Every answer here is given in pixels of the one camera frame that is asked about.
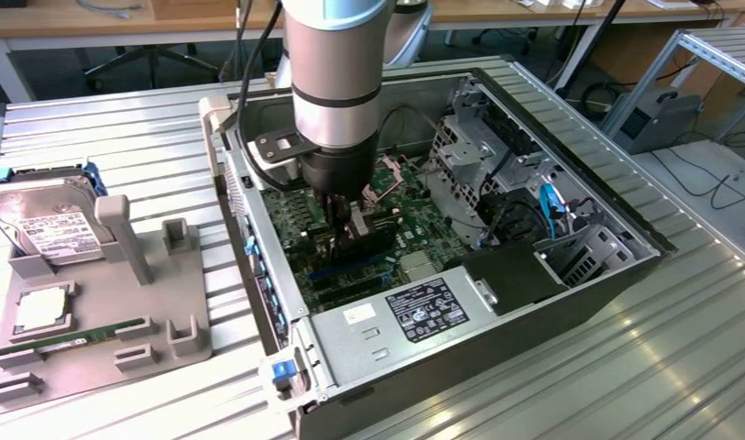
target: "power supply label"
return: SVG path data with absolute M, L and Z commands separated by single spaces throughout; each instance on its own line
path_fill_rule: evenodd
M 442 278 L 386 297 L 410 342 L 420 342 L 470 321 Z

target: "warning label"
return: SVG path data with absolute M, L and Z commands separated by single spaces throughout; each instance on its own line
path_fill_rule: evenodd
M 37 252 L 48 259 L 100 249 L 95 232 L 83 213 L 24 218 L 19 221 L 19 225 Z
M 470 321 L 442 278 L 394 293 L 386 301 L 410 342 L 419 342 Z

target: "motherboard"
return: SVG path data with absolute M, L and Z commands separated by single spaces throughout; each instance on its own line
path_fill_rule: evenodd
M 470 250 L 431 201 L 424 186 L 426 179 L 436 178 L 431 173 L 403 156 L 376 161 L 362 210 L 379 219 L 378 228 L 391 229 L 392 239 L 379 253 L 341 265 L 325 265 L 319 257 L 328 223 L 312 190 L 263 192 L 300 295 L 313 313 L 428 277 Z

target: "office chair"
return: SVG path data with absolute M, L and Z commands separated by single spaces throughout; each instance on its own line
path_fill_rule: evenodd
M 472 44 L 475 44 L 476 46 L 480 44 L 480 40 L 483 39 L 483 36 L 486 34 L 488 34 L 491 31 L 496 32 L 503 38 L 507 37 L 519 37 L 523 39 L 523 46 L 520 48 L 520 55 L 526 56 L 530 53 L 530 44 L 532 43 L 534 39 L 536 39 L 538 37 L 538 28 L 536 27 L 528 27 L 526 32 L 523 33 L 516 33 L 516 32 L 510 32 L 510 35 L 503 34 L 503 32 L 499 29 L 483 29 L 480 31 L 480 33 L 472 37 Z
M 137 60 L 139 58 L 144 58 L 149 64 L 149 87 L 156 88 L 156 68 L 157 68 L 157 58 L 167 58 L 181 64 L 192 66 L 203 71 L 208 72 L 212 75 L 212 81 L 216 82 L 217 78 L 216 75 L 219 73 L 219 69 L 213 67 L 208 62 L 199 60 L 193 57 L 197 54 L 197 49 L 195 43 L 187 43 L 187 55 L 181 55 L 172 50 L 168 50 L 169 47 L 175 46 L 173 44 L 167 45 L 153 45 L 147 44 L 135 48 L 129 51 L 125 50 L 124 46 L 117 46 L 116 49 L 116 57 L 111 60 L 105 61 L 99 66 L 95 66 L 91 69 L 84 69 L 83 76 L 87 81 L 87 87 L 93 92 L 99 92 L 103 89 L 103 80 L 97 78 L 104 72 L 115 69 L 116 67 L 127 64 Z

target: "aluminum extrusion table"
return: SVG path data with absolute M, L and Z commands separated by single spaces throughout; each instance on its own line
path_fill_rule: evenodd
M 472 66 L 486 69 L 679 253 L 586 324 L 352 438 L 745 438 L 745 255 L 518 64 L 483 58 L 403 72 Z M 168 216 L 200 226 L 213 357 L 0 415 L 0 439 L 33 433 L 292 438 L 257 383 L 263 352 L 200 146 L 196 101 L 233 89 L 209 85 L 8 107 L 0 165 L 91 156 L 109 191 L 131 199 L 137 230 Z M 0 257 L 0 300 L 7 275 Z
M 690 51 L 700 60 L 712 64 L 745 84 L 745 27 L 678 30 L 664 43 L 663 49 L 630 95 L 611 110 L 611 114 L 603 122 L 603 132 L 610 138 L 614 138 L 619 132 L 640 96 L 654 83 L 656 75 L 670 62 L 678 48 Z M 723 138 L 730 133 L 743 116 L 745 105 L 724 126 L 718 138 Z

